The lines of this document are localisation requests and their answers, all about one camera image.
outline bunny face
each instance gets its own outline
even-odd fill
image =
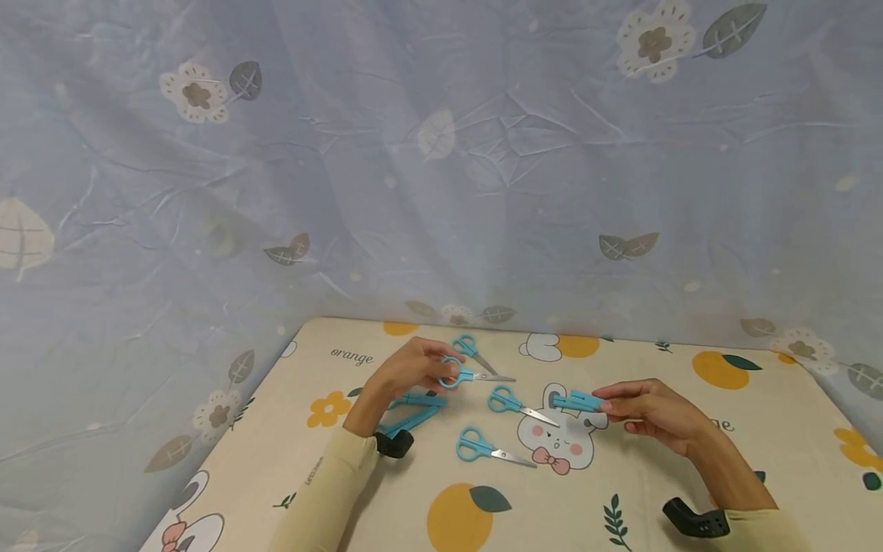
[[[188,524],[180,514],[205,490],[208,472],[198,472],[172,501],[140,552],[210,552],[221,538],[223,517],[211,514]]]
[[[525,416],[518,424],[518,440],[533,451],[533,461],[550,464],[555,473],[567,475],[570,470],[584,470],[594,457],[592,431],[606,429],[608,418],[600,412],[581,412],[578,416],[552,406],[556,396],[566,397],[560,383],[549,383],[543,391],[543,407],[538,412],[558,422],[553,427]]]

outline human hand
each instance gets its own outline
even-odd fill
[[[438,379],[457,377],[460,374],[455,363],[442,364],[442,358],[447,356],[460,362],[466,361],[450,344],[412,337],[381,364],[366,383],[366,387],[382,389],[382,394],[389,397],[390,401],[399,398],[415,385],[444,393],[447,389],[438,383]]]
[[[677,454],[689,457],[718,434],[717,427],[693,403],[657,380],[619,382],[593,392],[610,421],[625,422],[625,430],[650,435]]]

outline beige sleeve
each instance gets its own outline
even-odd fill
[[[726,510],[730,533],[712,539],[721,552],[810,552],[810,543],[781,510]]]
[[[269,552],[336,552],[377,457],[376,439],[336,429],[285,512]]]

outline metal blade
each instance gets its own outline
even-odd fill
[[[494,458],[499,458],[500,460],[506,460],[507,462],[511,462],[512,464],[526,465],[530,468],[537,467],[536,464],[534,464],[527,458],[522,458],[517,454],[512,454],[510,452],[506,452],[505,450],[497,449],[494,452],[491,452],[491,456]]]
[[[487,361],[484,360],[484,358],[483,358],[481,355],[479,355],[478,353],[475,353],[475,356],[474,356],[473,358],[474,358],[479,364],[481,364],[483,367],[485,367],[485,369],[486,369],[488,372],[490,372],[490,373],[493,374],[493,375],[497,375],[496,370],[494,370],[493,368],[491,368],[491,365],[487,364]]]
[[[533,410],[532,408],[528,408],[525,406],[525,407],[521,408],[521,412],[524,414],[527,414],[531,418],[534,418],[534,419],[539,420],[541,422],[545,422],[550,426],[561,427],[558,424],[558,422],[556,422],[555,420],[552,420],[548,416],[544,416],[543,414],[540,414],[539,412]]]
[[[491,374],[475,374],[472,377],[473,381],[482,381],[482,382],[517,382],[515,378],[510,378],[507,375],[491,375]]]

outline forearm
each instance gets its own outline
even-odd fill
[[[389,405],[384,390],[366,383],[343,427],[298,490],[269,552],[334,552],[353,506],[374,471],[374,431]]]
[[[809,552],[810,545],[739,453],[715,428],[688,451],[715,503],[725,511],[730,533],[713,539],[721,552]]]
[[[778,510],[763,482],[736,446],[717,428],[709,430],[688,450],[718,507],[724,510]]]

